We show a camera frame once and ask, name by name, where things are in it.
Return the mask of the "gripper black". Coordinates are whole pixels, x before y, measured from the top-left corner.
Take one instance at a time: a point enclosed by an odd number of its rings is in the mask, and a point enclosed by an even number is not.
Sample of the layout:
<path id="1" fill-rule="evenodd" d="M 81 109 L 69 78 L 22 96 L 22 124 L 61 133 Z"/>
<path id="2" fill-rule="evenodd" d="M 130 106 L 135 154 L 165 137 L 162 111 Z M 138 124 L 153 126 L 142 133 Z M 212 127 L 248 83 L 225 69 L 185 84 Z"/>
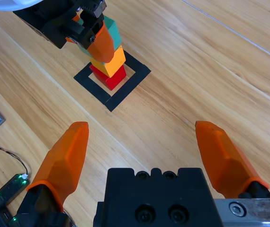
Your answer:
<path id="1" fill-rule="evenodd" d="M 114 42 L 105 25 L 103 0 L 43 0 L 13 13 L 39 35 L 61 49 L 66 38 L 99 62 L 114 57 Z"/>

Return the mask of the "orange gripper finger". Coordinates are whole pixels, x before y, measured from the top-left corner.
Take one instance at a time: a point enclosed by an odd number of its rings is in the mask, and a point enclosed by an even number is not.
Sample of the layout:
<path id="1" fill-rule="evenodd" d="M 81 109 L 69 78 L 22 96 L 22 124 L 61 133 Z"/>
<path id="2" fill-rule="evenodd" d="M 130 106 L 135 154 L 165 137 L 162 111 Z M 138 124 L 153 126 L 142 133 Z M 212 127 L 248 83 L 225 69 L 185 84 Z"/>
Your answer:
<path id="1" fill-rule="evenodd" d="M 89 125 L 74 122 L 45 156 L 15 215 L 17 227 L 72 227 L 63 210 L 82 173 Z"/>
<path id="2" fill-rule="evenodd" d="M 226 199 L 270 198 L 269 186 L 223 129 L 197 121 L 195 130 L 203 165 L 218 193 Z"/>

